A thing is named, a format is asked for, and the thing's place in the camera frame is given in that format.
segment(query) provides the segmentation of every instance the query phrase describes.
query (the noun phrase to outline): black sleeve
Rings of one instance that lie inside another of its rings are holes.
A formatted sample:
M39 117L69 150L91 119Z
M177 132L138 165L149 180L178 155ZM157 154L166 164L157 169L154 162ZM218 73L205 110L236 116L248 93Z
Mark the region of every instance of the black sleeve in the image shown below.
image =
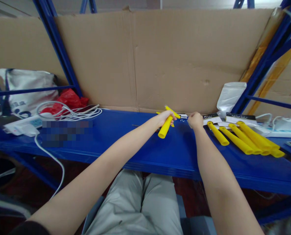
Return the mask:
M41 224L27 221L16 227L8 235L50 235L50 233Z

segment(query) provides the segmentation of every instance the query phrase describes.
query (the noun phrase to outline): white plastic bag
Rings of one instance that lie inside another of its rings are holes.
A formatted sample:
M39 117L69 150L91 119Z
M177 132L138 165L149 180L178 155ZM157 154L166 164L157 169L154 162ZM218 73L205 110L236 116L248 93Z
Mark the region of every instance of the white plastic bag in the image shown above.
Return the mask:
M25 90L36 88L54 87L54 78L56 76L46 71L0 69L0 77L6 90ZM55 100L58 96L57 90L39 91L32 93L23 93L3 97L1 104L2 115L7 113L5 107L9 103L13 115L20 118L27 118L36 114L36 107L45 102Z
M220 98L217 101L218 116L226 117L226 113L230 113L240 96L247 87L245 82L225 83Z

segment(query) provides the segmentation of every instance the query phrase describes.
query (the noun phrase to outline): blue shelf board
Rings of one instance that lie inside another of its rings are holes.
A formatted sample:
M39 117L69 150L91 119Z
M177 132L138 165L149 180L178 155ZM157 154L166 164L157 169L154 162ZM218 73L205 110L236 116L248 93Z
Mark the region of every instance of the blue shelf board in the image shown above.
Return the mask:
M135 129L133 125L142 125L153 116L155 114L103 110L92 119L91 136L78 135L79 141L65 141L62 148L47 149L61 159L92 163L116 140ZM245 155L233 143L220 145L211 131L206 131L241 187L291 195L291 162L272 156ZM47 156L37 148L32 137L23 135L0 141L0 149ZM176 120L165 139L154 133L125 168L201 180L195 137L187 120Z

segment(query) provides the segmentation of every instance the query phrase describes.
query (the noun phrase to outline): left hand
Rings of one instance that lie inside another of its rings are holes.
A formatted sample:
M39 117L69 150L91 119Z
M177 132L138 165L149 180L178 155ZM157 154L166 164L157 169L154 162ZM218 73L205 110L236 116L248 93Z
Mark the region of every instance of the left hand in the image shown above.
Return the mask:
M174 113L172 111L169 111L169 110L166 110L166 111L158 114L157 116L153 117L157 121L158 128L161 127L161 126L163 126L164 122L166 121L166 119L169 116L172 116L173 117L173 119L171 121L171 124L174 123L174 120L176 120L177 118L175 117Z

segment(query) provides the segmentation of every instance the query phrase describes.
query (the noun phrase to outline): hand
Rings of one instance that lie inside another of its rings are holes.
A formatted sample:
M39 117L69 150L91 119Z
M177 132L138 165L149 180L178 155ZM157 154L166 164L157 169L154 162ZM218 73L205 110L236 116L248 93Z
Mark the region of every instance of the hand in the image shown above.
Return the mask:
M163 126L164 122L166 121L166 119L169 116L173 117L173 119L171 121L171 125L172 125L172 123L174 123L174 120L177 119L172 111L166 110L166 111L160 113L159 115L153 117L157 122L157 128Z
M198 112L190 114L188 118L188 123L193 130L199 130L203 128L203 117Z

